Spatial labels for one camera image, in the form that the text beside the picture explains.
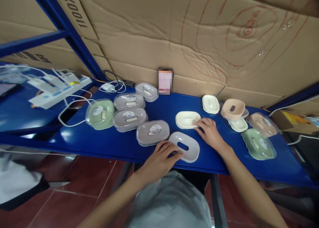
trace white cable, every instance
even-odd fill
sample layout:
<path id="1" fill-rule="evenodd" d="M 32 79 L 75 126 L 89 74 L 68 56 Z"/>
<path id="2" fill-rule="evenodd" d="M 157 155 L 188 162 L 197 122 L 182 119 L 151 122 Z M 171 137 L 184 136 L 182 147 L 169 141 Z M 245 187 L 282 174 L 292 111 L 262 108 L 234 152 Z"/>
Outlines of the white cable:
<path id="1" fill-rule="evenodd" d="M 81 88 L 80 88 L 80 90 L 85 91 L 85 92 L 88 92 L 88 93 L 91 95 L 90 98 L 93 96 L 93 94 L 92 94 L 91 92 L 89 92 L 89 91 L 86 91 L 86 90 L 81 89 Z"/>
<path id="2" fill-rule="evenodd" d="M 309 137 L 309 136 L 305 136 L 305 135 L 299 135 L 299 137 L 298 137 L 297 141 L 292 142 L 292 143 L 288 143 L 288 145 L 294 145 L 294 144 L 296 144 L 296 143 L 300 142 L 301 137 L 307 137 L 307 138 L 313 138 L 313 139 L 318 139 L 318 140 L 319 140 L 319 138 L 317 138 L 317 137 Z"/>
<path id="3" fill-rule="evenodd" d="M 105 93 L 115 93 L 115 92 L 117 92 L 117 93 L 124 93 L 124 92 L 126 91 L 126 86 L 125 86 L 124 81 L 114 80 L 114 81 L 107 82 L 107 83 L 109 83 L 109 84 L 111 84 L 111 83 L 117 83 L 117 84 L 114 86 L 114 88 L 116 88 L 119 84 L 121 84 L 122 86 L 121 86 L 117 91 L 111 91 L 111 92 L 109 92 L 109 91 L 105 91 L 105 90 L 102 90 L 102 89 L 101 89 L 102 86 L 104 85 L 104 84 L 103 84 L 103 85 L 101 85 L 101 86 L 99 87 L 99 90 L 100 90 L 101 92 L 105 92 Z"/>
<path id="4" fill-rule="evenodd" d="M 23 153 L 23 154 L 45 154 L 45 155 L 58 155 L 58 156 L 72 156 L 73 154 L 57 154 L 57 153 L 30 153 L 30 152 L 18 152 L 18 151 L 8 151 L 0 148 L 2 152 L 11 152 L 11 153 Z"/>
<path id="5" fill-rule="evenodd" d="M 69 96 L 81 97 L 81 98 L 84 98 L 84 100 L 75 100 L 75 101 L 72 101 L 72 102 L 70 102 L 70 103 L 68 104 L 67 101 L 66 101 L 66 98 L 69 97 Z M 89 103 L 89 106 L 91 106 L 91 103 L 90 103 L 89 100 L 93 100 L 93 101 L 94 101 L 94 99 L 87 99 L 87 98 L 82 97 L 82 96 L 79 96 L 79 95 L 70 94 L 70 95 L 64 96 L 64 102 L 65 102 L 65 104 L 66 104 L 66 107 L 65 107 L 65 109 L 62 110 L 62 112 L 60 112 L 59 116 L 57 117 L 58 120 L 60 121 L 60 123 L 62 123 L 62 124 L 63 124 L 64 126 L 66 126 L 66 127 L 75 127 L 75 126 L 77 126 L 77 125 L 79 125 L 79 124 L 85 122 L 85 120 L 83 120 L 83 121 L 81 121 L 81 122 L 79 122 L 79 123 L 77 123 L 77 124 L 74 124 L 74 125 L 67 125 L 67 124 L 65 124 L 65 123 L 61 120 L 61 115 L 69 108 L 69 106 L 70 106 L 71 104 L 73 104 L 73 103 L 75 103 L 75 102 L 87 101 L 87 102 Z"/>
<path id="6" fill-rule="evenodd" d="M 285 106 L 285 107 L 282 107 L 282 108 L 277 108 L 277 109 L 273 110 L 273 111 L 269 114 L 269 116 L 271 116 L 271 115 L 272 115 L 275 111 L 277 111 L 277 110 L 284 109 L 284 108 L 287 108 L 287 107 L 291 107 L 291 106 L 294 106 L 294 105 L 297 105 L 297 104 L 301 104 L 301 103 L 303 103 L 303 102 L 308 102 L 308 101 L 313 100 L 313 99 L 315 99 L 315 98 L 317 98 L 317 97 L 319 97 L 319 95 L 317 95 L 317 96 L 315 96 L 315 97 L 312 97 L 312 98 L 309 98 L 309 99 L 307 99 L 307 100 L 304 100 L 304 101 L 301 101 L 301 102 L 298 102 L 298 103 L 289 105 L 289 106 Z"/>
<path id="7" fill-rule="evenodd" d="M 34 67 L 30 67 L 30 66 L 23 66 L 23 65 L 10 65 L 10 64 L 0 66 L 0 68 L 3 68 L 3 67 L 4 67 L 4 68 L 7 68 L 7 67 L 27 67 L 27 68 L 32 68 L 32 69 L 38 70 L 38 71 L 40 71 L 40 72 L 44 73 L 45 75 L 47 75 L 47 73 L 46 73 L 46 72 L 44 72 L 44 71 L 42 71 L 41 69 L 34 68 Z"/>

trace phone screen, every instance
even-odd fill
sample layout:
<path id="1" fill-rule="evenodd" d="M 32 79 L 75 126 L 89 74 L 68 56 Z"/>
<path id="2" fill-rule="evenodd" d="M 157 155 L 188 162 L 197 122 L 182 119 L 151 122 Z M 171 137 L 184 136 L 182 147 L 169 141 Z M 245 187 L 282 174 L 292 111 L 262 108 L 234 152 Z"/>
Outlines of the phone screen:
<path id="1" fill-rule="evenodd" d="M 158 68 L 159 71 L 159 94 L 170 95 L 173 87 L 173 69 Z"/>

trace pink soap dish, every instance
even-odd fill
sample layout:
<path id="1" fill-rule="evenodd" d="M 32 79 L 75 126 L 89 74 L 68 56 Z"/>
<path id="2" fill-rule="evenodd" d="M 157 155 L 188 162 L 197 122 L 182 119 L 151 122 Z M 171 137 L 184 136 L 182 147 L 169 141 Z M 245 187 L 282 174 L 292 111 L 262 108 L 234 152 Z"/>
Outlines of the pink soap dish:
<path id="1" fill-rule="evenodd" d="M 276 124 L 274 124 L 269 117 L 262 113 L 254 113 L 246 117 L 247 122 L 263 134 L 265 137 L 272 137 L 279 131 Z"/>
<path id="2" fill-rule="evenodd" d="M 227 99 L 221 111 L 221 115 L 227 120 L 238 121 L 245 111 L 245 103 L 237 99 Z"/>

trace blue shelf frame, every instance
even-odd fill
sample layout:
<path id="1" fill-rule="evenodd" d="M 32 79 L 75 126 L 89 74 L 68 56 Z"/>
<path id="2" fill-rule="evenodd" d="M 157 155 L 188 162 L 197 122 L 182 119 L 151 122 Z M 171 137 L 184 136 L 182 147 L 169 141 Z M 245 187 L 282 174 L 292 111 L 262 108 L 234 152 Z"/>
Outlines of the blue shelf frame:
<path id="1" fill-rule="evenodd" d="M 77 33 L 71 21 L 63 11 L 57 0 L 36 0 L 46 15 L 51 19 L 58 31 L 44 35 L 34 36 L 0 45 L 0 58 L 30 49 L 55 40 L 65 39 L 75 53 L 79 56 L 92 75 L 99 80 L 105 76 L 85 43 Z"/>

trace power strip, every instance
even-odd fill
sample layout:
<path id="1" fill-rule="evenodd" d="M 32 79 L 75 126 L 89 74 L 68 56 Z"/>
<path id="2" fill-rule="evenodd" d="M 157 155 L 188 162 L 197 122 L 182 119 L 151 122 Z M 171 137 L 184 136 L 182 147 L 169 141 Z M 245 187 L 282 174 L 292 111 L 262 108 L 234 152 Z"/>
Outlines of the power strip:
<path id="1" fill-rule="evenodd" d="M 92 80 L 89 77 L 83 77 L 80 80 L 80 84 L 70 85 L 67 86 L 64 89 L 61 89 L 57 93 L 53 95 L 49 95 L 47 93 L 41 93 L 38 96 L 35 96 L 34 98 L 31 98 L 29 100 L 30 103 L 33 103 L 36 107 L 41 107 L 44 109 L 48 109 L 60 101 L 64 99 L 66 95 L 71 95 L 80 90 L 81 88 L 84 88 L 86 85 L 89 85 L 92 82 Z"/>

